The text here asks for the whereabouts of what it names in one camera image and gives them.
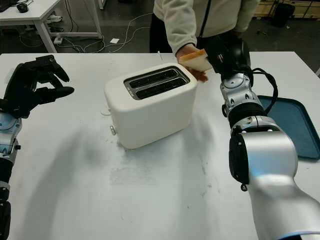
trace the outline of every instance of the computer mouse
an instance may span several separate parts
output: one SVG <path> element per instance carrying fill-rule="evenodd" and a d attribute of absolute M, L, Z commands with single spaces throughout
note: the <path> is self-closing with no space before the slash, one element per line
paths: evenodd
<path fill-rule="evenodd" d="M 28 5 L 25 3 L 19 3 L 16 8 L 19 10 L 20 13 L 28 12 Z"/>

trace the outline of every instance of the black pants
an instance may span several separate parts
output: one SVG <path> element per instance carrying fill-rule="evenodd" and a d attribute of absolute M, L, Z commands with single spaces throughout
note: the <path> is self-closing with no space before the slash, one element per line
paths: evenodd
<path fill-rule="evenodd" d="M 219 36 L 229 42 L 232 39 L 237 38 L 230 32 L 219 34 Z M 203 49 L 207 42 L 209 42 L 214 36 L 210 37 L 197 37 L 196 47 Z M 165 23 L 152 14 L 151 26 L 150 26 L 150 42 L 149 42 L 150 53 L 172 53 L 172 49 L 168 43 Z"/>

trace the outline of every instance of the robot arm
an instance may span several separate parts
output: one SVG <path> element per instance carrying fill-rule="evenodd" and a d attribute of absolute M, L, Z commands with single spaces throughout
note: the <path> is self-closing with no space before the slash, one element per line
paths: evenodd
<path fill-rule="evenodd" d="M 266 114 L 278 97 L 274 78 L 257 68 L 274 87 L 273 101 L 264 111 L 252 91 L 255 70 L 250 68 L 246 43 L 241 39 L 225 43 L 216 37 L 205 50 L 221 74 L 222 112 L 231 127 L 230 172 L 250 194 L 259 239 L 319 239 L 320 204 L 296 185 L 295 146 Z"/>
<path fill-rule="evenodd" d="M 63 86 L 57 77 L 64 82 L 69 81 L 53 55 L 21 63 L 9 80 L 4 98 L 0 99 L 0 240 L 6 240 L 9 235 L 9 180 L 17 151 L 21 148 L 17 140 L 22 128 L 21 118 L 27 118 L 37 105 L 54 102 L 74 91 L 72 87 Z M 51 83 L 54 88 L 36 89 L 37 83 Z"/>

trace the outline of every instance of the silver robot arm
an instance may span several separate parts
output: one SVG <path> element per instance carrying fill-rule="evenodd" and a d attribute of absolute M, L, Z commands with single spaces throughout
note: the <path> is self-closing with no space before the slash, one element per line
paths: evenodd
<path fill-rule="evenodd" d="M 319 240 L 320 203 L 295 183 L 296 148 L 252 91 L 246 44 L 241 39 L 225 44 L 217 38 L 205 50 L 221 74 L 222 112 L 231 127 L 230 172 L 250 194 L 259 239 Z"/>

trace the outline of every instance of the bread slice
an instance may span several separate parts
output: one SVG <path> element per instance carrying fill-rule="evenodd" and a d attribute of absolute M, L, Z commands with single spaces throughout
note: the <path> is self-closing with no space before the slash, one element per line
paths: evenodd
<path fill-rule="evenodd" d="M 207 59 L 208 55 L 204 49 L 189 53 L 179 58 L 179 63 L 185 67 L 204 72 L 212 68 Z"/>

